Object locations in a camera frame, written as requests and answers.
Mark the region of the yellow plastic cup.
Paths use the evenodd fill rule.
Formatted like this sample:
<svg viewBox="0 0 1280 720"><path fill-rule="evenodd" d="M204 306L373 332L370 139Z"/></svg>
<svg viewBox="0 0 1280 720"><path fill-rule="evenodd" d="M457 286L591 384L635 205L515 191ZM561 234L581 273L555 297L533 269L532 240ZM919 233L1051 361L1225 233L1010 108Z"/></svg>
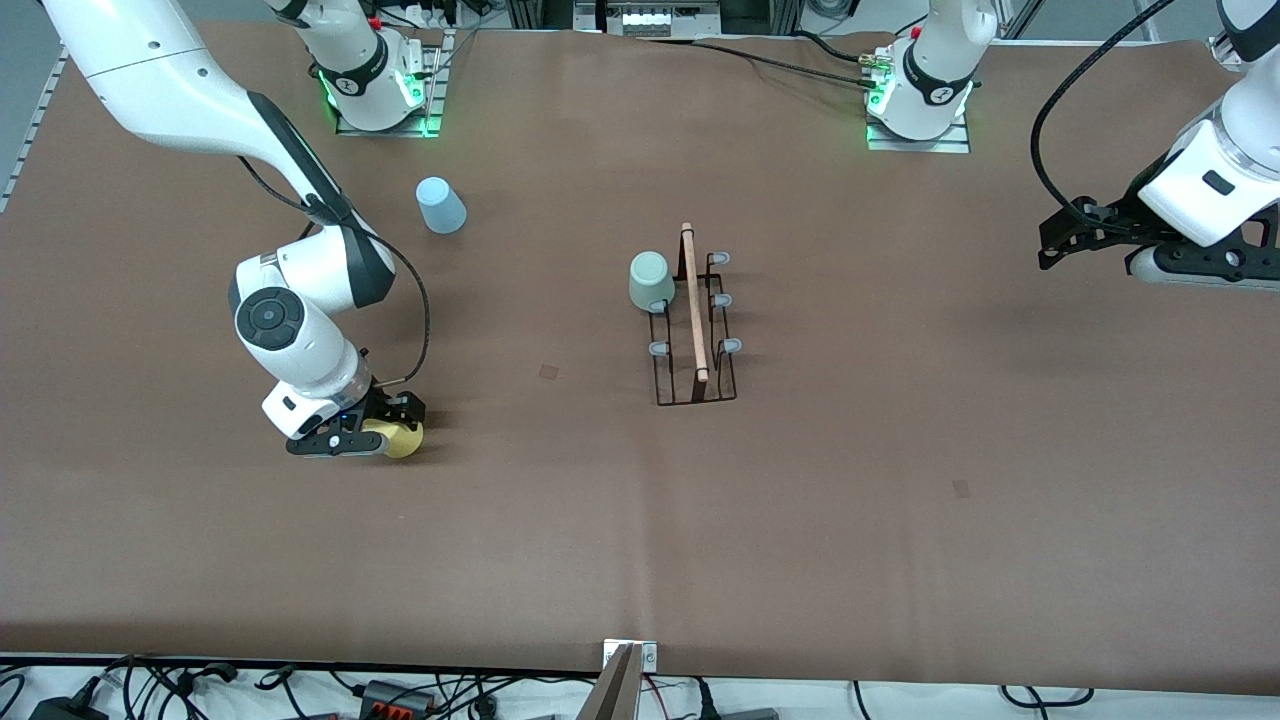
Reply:
<svg viewBox="0 0 1280 720"><path fill-rule="evenodd" d="M383 439L383 447L378 454L392 459L403 459L419 451L422 443L424 429L420 423L412 425L397 421L383 421L367 419L361 429L364 432L378 433Z"/></svg>

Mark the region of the pale green plastic cup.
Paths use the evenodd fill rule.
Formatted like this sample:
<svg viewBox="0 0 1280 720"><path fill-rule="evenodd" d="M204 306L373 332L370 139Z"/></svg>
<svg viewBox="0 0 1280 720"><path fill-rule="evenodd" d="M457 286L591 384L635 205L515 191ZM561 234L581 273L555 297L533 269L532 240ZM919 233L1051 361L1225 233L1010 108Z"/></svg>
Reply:
<svg viewBox="0 0 1280 720"><path fill-rule="evenodd" d="M639 252L628 266L628 296L632 305L649 314L663 314L675 295L675 278L666 258L657 251Z"/></svg>

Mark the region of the black wire cup holder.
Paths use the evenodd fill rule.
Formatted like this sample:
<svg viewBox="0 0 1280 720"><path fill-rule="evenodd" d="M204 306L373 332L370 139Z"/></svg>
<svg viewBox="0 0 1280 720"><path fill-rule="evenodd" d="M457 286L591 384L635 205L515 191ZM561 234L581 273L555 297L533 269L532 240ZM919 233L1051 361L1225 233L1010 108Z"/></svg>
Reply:
<svg viewBox="0 0 1280 720"><path fill-rule="evenodd" d="M721 404L739 397L735 359L742 351L742 341L730 327L730 309L733 297L724 290L721 266L731 263L726 251L700 252L696 231L685 222L678 232L677 265L666 281L644 283L644 274L636 269L668 270L669 264L650 263L641 254L628 268L632 286L666 290L669 297L655 297L646 307L649 343L646 351L652 361L652 384L655 406L681 407L700 404ZM687 311L690 340L692 341L691 377L689 397L678 398L677 363L675 354L675 309Z"/></svg>

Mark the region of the light blue plastic cup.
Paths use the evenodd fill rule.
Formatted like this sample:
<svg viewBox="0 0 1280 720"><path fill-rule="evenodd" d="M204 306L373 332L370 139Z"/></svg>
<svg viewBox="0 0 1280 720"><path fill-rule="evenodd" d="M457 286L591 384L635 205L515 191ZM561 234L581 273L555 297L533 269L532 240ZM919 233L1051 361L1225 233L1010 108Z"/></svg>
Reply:
<svg viewBox="0 0 1280 720"><path fill-rule="evenodd" d="M454 188L436 176L421 179L415 188L422 220L435 234L452 234L467 220L467 209Z"/></svg>

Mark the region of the black box with orange connectors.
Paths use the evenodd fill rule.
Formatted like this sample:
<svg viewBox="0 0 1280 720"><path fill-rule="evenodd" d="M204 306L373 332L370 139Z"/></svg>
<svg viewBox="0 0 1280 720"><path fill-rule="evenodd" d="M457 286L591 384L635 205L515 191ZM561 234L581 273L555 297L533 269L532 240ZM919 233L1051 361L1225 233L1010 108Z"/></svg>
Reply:
<svg viewBox="0 0 1280 720"><path fill-rule="evenodd" d="M389 682L370 680L357 685L361 700L358 720L428 720L435 697L426 691L411 691Z"/></svg>

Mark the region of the black power adapter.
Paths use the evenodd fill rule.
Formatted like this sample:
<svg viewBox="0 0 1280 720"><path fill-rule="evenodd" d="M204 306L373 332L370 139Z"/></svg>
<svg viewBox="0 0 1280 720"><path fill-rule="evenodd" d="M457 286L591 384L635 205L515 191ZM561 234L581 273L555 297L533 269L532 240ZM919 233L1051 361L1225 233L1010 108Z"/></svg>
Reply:
<svg viewBox="0 0 1280 720"><path fill-rule="evenodd" d="M110 720L102 711L91 705L83 705L69 697L41 700L31 711L28 720Z"/></svg>

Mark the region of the device with white connectors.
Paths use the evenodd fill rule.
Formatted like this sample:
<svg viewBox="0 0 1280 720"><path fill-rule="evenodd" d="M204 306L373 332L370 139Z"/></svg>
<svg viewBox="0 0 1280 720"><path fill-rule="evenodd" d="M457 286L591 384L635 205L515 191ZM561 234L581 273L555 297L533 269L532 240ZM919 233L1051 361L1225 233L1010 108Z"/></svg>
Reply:
<svg viewBox="0 0 1280 720"><path fill-rule="evenodd" d="M694 40L722 31L718 0L573 0L571 28L635 38Z"/></svg>

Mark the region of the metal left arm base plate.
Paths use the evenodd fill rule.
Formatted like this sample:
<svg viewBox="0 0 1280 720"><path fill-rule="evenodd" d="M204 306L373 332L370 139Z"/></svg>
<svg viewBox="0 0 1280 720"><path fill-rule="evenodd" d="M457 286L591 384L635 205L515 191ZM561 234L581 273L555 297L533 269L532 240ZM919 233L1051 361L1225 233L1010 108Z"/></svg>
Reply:
<svg viewBox="0 0 1280 720"><path fill-rule="evenodd" d="M867 146L873 151L969 154L970 135L961 111L937 138L911 140L891 132L881 119L867 118Z"/></svg>

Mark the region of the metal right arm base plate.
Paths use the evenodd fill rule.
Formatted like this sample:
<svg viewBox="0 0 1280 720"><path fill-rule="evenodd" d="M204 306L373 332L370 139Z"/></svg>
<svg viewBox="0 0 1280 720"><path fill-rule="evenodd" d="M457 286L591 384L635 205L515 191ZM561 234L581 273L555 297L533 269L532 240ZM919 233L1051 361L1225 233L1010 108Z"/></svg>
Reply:
<svg viewBox="0 0 1280 720"><path fill-rule="evenodd" d="M454 55L457 32L444 29L436 41L422 41L404 36L397 50L399 56L392 64L390 77L401 83L399 95L388 110L397 123L380 129L364 129L349 123L340 111L340 102L333 96L330 106L335 135L349 137L435 138L440 133L445 96L451 77L448 61Z"/></svg>

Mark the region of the brown wedge post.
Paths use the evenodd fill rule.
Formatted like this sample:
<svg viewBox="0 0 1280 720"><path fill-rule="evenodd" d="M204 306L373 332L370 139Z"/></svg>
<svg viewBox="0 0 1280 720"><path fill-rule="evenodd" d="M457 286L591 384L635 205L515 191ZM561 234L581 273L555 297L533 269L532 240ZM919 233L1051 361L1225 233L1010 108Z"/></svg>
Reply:
<svg viewBox="0 0 1280 720"><path fill-rule="evenodd" d="M614 643L575 720L635 720L643 676L644 643Z"/></svg>

